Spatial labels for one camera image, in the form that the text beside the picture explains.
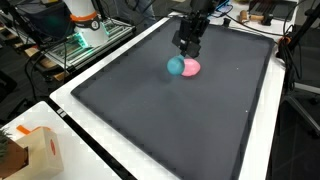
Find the cable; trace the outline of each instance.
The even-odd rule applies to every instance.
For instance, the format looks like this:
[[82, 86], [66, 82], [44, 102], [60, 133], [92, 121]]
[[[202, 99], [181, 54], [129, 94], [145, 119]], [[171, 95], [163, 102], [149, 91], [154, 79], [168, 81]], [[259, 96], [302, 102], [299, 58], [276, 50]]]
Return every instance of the cable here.
[[141, 12], [141, 14], [145, 13], [145, 12], [148, 10], [148, 8], [149, 8], [154, 2], [156, 2], [156, 0], [151, 1], [151, 2], [144, 8], [144, 10]]
[[301, 44], [300, 44], [300, 42], [298, 42], [298, 47], [299, 47], [299, 61], [300, 61], [300, 76], [301, 76], [301, 78], [302, 78], [302, 50], [301, 50]]
[[229, 14], [232, 10], [233, 10], [233, 5], [227, 5], [227, 7], [231, 7], [227, 12], [221, 12], [219, 10], [216, 10], [217, 12], [221, 12], [220, 16], [214, 16], [213, 14], [211, 14], [210, 16], [214, 17], [214, 18], [221, 18], [226, 16], [227, 14]]
[[259, 35], [259, 36], [263, 36], [263, 37], [267, 37], [265, 36], [264, 34], [262, 33], [258, 33], [256, 31], [250, 31], [248, 29], [243, 29], [243, 28], [238, 28], [238, 27], [229, 27], [229, 29], [234, 29], [234, 30], [241, 30], [241, 31], [245, 31], [245, 32], [249, 32], [249, 33], [252, 33], [252, 34], [256, 34], [256, 35]]
[[311, 8], [310, 9], [313, 9], [313, 6], [314, 6], [314, 3], [316, 2], [316, 0], [313, 0], [312, 2], [312, 5], [311, 5]]
[[47, 50], [47, 51], [41, 53], [41, 55], [39, 55], [39, 57], [35, 60], [32, 68], [31, 68], [31, 72], [30, 72], [31, 82], [32, 82], [34, 88], [35, 88], [37, 91], [41, 92], [42, 94], [45, 94], [46, 96], [48, 96], [48, 94], [47, 94], [48, 92], [42, 91], [42, 90], [39, 89], [38, 86], [36, 86], [36, 84], [34, 83], [34, 81], [33, 81], [33, 72], [34, 72], [35, 66], [42, 60], [42, 57], [43, 57], [46, 53], [48, 53], [48, 51], [49, 51], [49, 50]]
[[23, 43], [22, 38], [21, 38], [20, 33], [19, 33], [19, 30], [18, 30], [17, 25], [16, 25], [16, 20], [15, 20], [14, 18], [12, 19], [12, 26], [13, 26], [14, 29], [16, 30], [17, 35], [18, 35], [20, 41]]
[[299, 3], [297, 3], [294, 7], [291, 8], [291, 10], [289, 11], [287, 17], [284, 19], [284, 24], [283, 24], [283, 36], [286, 36], [286, 23], [288, 21], [289, 16], [294, 12], [294, 10], [296, 9], [296, 7], [300, 6], [300, 4], [306, 2], [307, 0], [302, 0]]
[[283, 38], [279, 42], [279, 55], [280, 55], [280, 58], [285, 62], [285, 66], [286, 66], [285, 83], [284, 83], [286, 91], [294, 90], [294, 88], [295, 88], [295, 75], [297, 76], [298, 79], [302, 78], [301, 45], [300, 45], [300, 43], [298, 43], [299, 51], [300, 51], [300, 55], [299, 55], [300, 56], [300, 60], [299, 60], [300, 61], [300, 71], [299, 71], [297, 66], [293, 62], [293, 55], [292, 55], [293, 52], [290, 51], [290, 49], [288, 47], [289, 41], [287, 41], [288, 39], [290, 39], [288, 37], [288, 34], [289, 34], [290, 28], [293, 28], [293, 25], [290, 25], [286, 29], [286, 23], [288, 21], [289, 16], [293, 14], [296, 7], [298, 7], [299, 5], [301, 5], [304, 2], [306, 2], [306, 0], [302, 0], [301, 2], [297, 3], [287, 14], [287, 16], [284, 20], [284, 24], [283, 24]]
[[63, 84], [65, 83], [65, 79], [66, 79], [66, 73], [67, 73], [67, 45], [66, 43], [63, 43], [64, 44], [64, 67], [63, 67]]
[[28, 81], [29, 81], [29, 83], [31, 84], [33, 99], [34, 99], [35, 101], [38, 101], [37, 96], [36, 96], [36, 91], [35, 91], [35, 88], [34, 88], [34, 84], [33, 84], [32, 80], [31, 80], [31, 77], [30, 77], [29, 74], [28, 74], [28, 64], [30, 63], [30, 61], [31, 61], [31, 59], [32, 59], [33, 56], [29, 57], [28, 61], [27, 61], [26, 64], [24, 65], [24, 73], [26, 74], [26, 76], [27, 76], [27, 78], [28, 78]]
[[106, 13], [108, 14], [108, 17], [109, 17], [108, 19], [110, 19], [111, 23], [114, 26], [134, 27], [134, 26], [128, 26], [128, 25], [124, 25], [124, 24], [116, 24], [116, 23], [114, 23], [113, 19], [111, 18], [111, 15], [110, 15], [110, 9], [109, 9], [108, 3], [105, 2], [105, 1], [102, 1], [102, 3], [107, 6], [107, 12]]
[[240, 25], [242, 25], [242, 26], [244, 26], [244, 27], [246, 27], [246, 28], [248, 28], [248, 29], [251, 29], [251, 30], [253, 30], [253, 31], [257, 31], [257, 32], [260, 32], [260, 33], [263, 33], [263, 34], [269, 34], [269, 35], [273, 35], [273, 36], [283, 36], [282, 34], [276, 34], [276, 33], [269, 33], [269, 32], [265, 32], [265, 31], [260, 31], [260, 30], [258, 30], [258, 29], [255, 29], [255, 28], [252, 28], [252, 27], [247, 26], [247, 25], [245, 25], [245, 24], [242, 24], [241, 22], [235, 20], [234, 18], [232, 18], [232, 17], [229, 16], [228, 14], [226, 14], [226, 16], [227, 16], [229, 19], [231, 19], [232, 21], [234, 21], [234, 22], [236, 22], [236, 23], [238, 23], [238, 24], [240, 24]]

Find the pink ball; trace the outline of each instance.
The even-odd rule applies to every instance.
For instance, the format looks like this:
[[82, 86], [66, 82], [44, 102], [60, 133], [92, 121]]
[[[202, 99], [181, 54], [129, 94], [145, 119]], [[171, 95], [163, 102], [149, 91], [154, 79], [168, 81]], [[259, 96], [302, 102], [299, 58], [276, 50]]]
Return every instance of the pink ball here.
[[185, 68], [184, 68], [184, 71], [182, 72], [182, 76], [186, 76], [186, 77], [196, 75], [201, 69], [199, 62], [194, 59], [185, 59], [184, 65], [185, 65]]

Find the green light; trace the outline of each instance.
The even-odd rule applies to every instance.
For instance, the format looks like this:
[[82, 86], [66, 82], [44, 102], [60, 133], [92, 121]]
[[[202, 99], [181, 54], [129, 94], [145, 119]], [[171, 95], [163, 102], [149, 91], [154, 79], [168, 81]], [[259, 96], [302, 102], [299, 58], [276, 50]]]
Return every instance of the green light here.
[[78, 42], [79, 42], [79, 44], [80, 44], [80, 46], [81, 46], [82, 48], [87, 48], [87, 47], [89, 47], [89, 44], [88, 44], [87, 41], [84, 39], [82, 33], [77, 33], [77, 34], [75, 35], [75, 37], [77, 38], [77, 40], [78, 40]]

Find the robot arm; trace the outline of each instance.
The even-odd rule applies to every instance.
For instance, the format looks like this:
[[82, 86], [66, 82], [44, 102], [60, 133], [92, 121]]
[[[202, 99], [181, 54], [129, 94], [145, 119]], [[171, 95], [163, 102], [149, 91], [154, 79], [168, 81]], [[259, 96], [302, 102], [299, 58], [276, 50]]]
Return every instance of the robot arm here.
[[183, 17], [180, 30], [176, 31], [172, 43], [181, 50], [181, 55], [189, 55], [192, 58], [199, 56], [200, 37], [207, 29], [209, 20], [208, 14], [214, 12], [219, 0], [192, 0], [190, 5], [192, 12]]

